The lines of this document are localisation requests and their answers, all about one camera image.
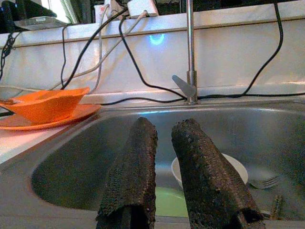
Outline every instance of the faucet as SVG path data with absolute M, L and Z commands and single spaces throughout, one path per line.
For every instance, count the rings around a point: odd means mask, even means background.
M 195 70 L 195 48 L 194 48 L 194 18 L 193 18 L 193 0 L 186 0 L 187 17 L 187 43 L 188 43 L 188 63 L 189 69 L 186 73 L 187 82 L 177 75 L 172 79 L 187 97 L 188 104 L 197 104 L 197 71 Z

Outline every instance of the faucet handle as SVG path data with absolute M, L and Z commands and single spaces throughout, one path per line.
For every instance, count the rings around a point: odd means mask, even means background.
M 186 81 L 181 79 L 177 75 L 173 75 L 172 79 L 177 84 L 177 86 L 181 89 L 181 91 L 186 95 L 186 97 L 192 97 L 196 94 L 196 87 L 189 85 Z

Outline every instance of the sink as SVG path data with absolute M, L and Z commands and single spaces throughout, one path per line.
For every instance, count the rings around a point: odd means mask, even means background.
M 176 157 L 171 130 L 176 122 L 194 118 L 222 153 L 246 168 L 259 165 L 280 174 L 279 185 L 270 189 L 247 184 L 260 210 L 270 211 L 275 195 L 284 196 L 284 221 L 267 220 L 268 228 L 281 223 L 286 228 L 305 227 L 305 105 L 292 100 L 108 109 L 1 165 L 0 192 L 3 177 L 18 177 L 20 186 L 27 188 L 6 195 L 13 199 L 24 192 L 23 204 L 41 208 L 23 214 L 61 219 L 79 214 L 93 224 L 105 174 L 139 117 L 146 117 L 158 131 L 157 187 L 181 191 L 171 173 Z M 189 228 L 188 219 L 157 216 L 156 228 L 170 226 Z

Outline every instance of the electrical outlet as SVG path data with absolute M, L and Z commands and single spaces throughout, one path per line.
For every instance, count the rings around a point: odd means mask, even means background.
M 113 13 L 118 13 L 123 10 L 123 7 L 119 5 L 119 3 L 116 0 L 105 0 L 104 5 L 106 6 L 109 4 L 109 8 L 106 12 L 107 18 L 110 18 Z
M 139 17 L 144 10 L 150 17 L 158 16 L 158 9 L 153 0 L 132 0 L 127 3 L 129 15 L 131 18 Z

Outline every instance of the plate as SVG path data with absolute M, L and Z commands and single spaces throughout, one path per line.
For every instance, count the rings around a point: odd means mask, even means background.
M 97 112 L 102 106 L 99 104 L 79 104 L 75 107 L 72 115 L 52 123 L 37 124 L 24 117 L 13 114 L 0 120 L 0 129 L 2 130 L 40 130 L 67 125 L 88 118 Z
M 235 168 L 235 170 L 238 172 L 238 174 L 241 177 L 241 179 L 243 180 L 243 182 L 246 184 L 248 182 L 248 172 L 247 172 L 246 168 L 243 166 L 243 164 L 227 154 L 223 154 L 223 156 Z M 178 181 L 179 186 L 181 188 L 183 188 L 178 158 L 175 158 L 172 162 L 172 173 L 173 173 L 174 177 L 176 178 L 176 180 Z

